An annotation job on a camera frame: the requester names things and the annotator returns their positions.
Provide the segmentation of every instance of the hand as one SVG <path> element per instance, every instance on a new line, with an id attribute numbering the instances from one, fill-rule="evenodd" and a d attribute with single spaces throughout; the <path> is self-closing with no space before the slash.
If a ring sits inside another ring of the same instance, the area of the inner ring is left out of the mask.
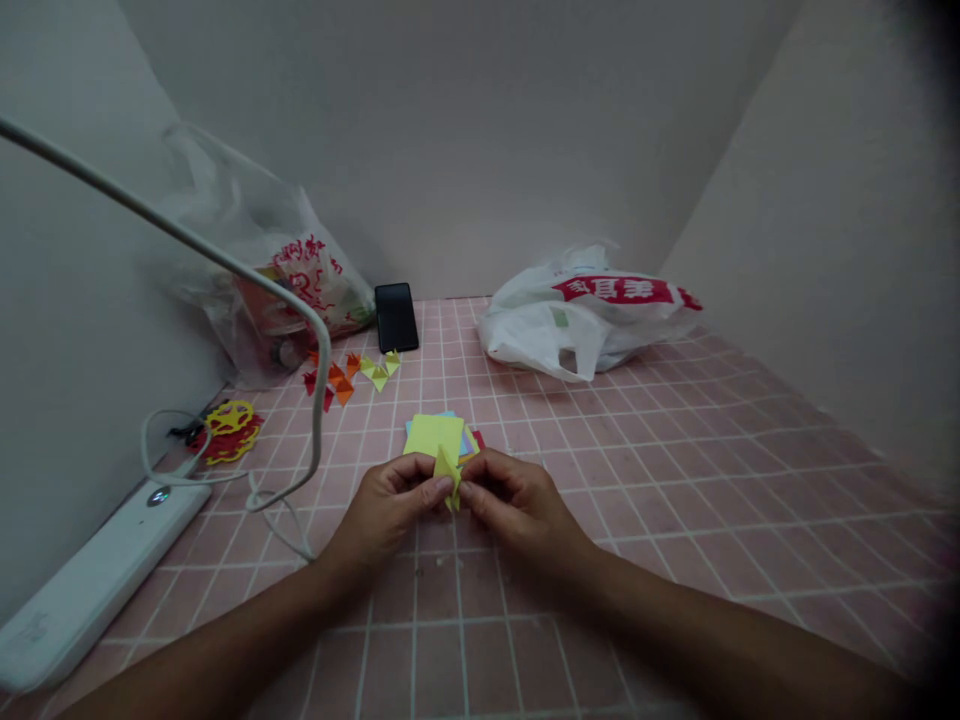
<path id="1" fill-rule="evenodd" d="M 453 490 L 451 478 L 431 478 L 434 463 L 410 453 L 370 468 L 317 563 L 346 588 L 370 584 L 417 518 Z"/>
<path id="2" fill-rule="evenodd" d="M 598 548 L 546 470 L 487 449 L 466 464 L 460 478 L 461 499 L 508 554 L 548 581 L 569 585 L 584 579 Z"/>

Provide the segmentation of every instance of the transparent plastic bag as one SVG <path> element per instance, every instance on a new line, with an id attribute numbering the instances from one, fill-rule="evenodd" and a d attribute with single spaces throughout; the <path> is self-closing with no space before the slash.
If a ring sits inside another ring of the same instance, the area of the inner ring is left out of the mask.
<path id="1" fill-rule="evenodd" d="M 165 214 L 296 293 L 331 338 L 373 320 L 373 290 L 317 219 L 303 188 L 192 125 L 174 125 L 163 140 L 180 188 L 161 203 Z M 240 386 L 275 384 L 315 342 L 284 303 L 199 255 L 177 268 L 175 288 L 206 313 Z"/>
<path id="2" fill-rule="evenodd" d="M 648 345 L 683 337 L 701 310 L 683 288 L 611 270 L 606 248 L 592 245 L 508 281 L 478 330 L 494 360 L 589 382 Z"/>

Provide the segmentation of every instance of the wall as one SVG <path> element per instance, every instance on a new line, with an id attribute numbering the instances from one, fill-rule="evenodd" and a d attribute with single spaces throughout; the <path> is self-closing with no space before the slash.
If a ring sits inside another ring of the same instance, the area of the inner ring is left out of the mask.
<path id="1" fill-rule="evenodd" d="M 177 114 L 112 0 L 0 5 L 0 111 L 167 189 L 158 136 Z M 220 383 L 195 317 L 150 280 L 145 256 L 176 256 L 172 240 L 5 140 L 0 218 L 2 623 L 143 477 L 144 415 L 198 410 Z"/>
<path id="2" fill-rule="evenodd" d="M 184 119 L 304 185 L 372 284 L 666 258 L 798 0 L 121 0 Z"/>
<path id="3" fill-rule="evenodd" d="M 946 491 L 960 217 L 929 40 L 902 4 L 807 2 L 663 274 L 918 488 Z"/>

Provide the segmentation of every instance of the person's left hand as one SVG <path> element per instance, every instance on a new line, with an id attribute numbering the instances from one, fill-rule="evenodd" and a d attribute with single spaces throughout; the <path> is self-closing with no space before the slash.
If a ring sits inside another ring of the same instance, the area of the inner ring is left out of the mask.
<path id="1" fill-rule="evenodd" d="M 317 563 L 332 570 L 345 588 L 369 585 L 417 518 L 453 490 L 451 478 L 431 478 L 435 462 L 410 453 L 370 468 Z"/>

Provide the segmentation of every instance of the person's right hand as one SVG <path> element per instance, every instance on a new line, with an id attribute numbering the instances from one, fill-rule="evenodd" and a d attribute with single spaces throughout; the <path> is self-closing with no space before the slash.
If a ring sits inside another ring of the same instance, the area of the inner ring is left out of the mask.
<path id="1" fill-rule="evenodd" d="M 497 495 L 506 498 L 500 500 Z M 539 465 L 481 450 L 461 473 L 460 497 L 529 570 L 549 581 L 584 580 L 599 551 Z"/>

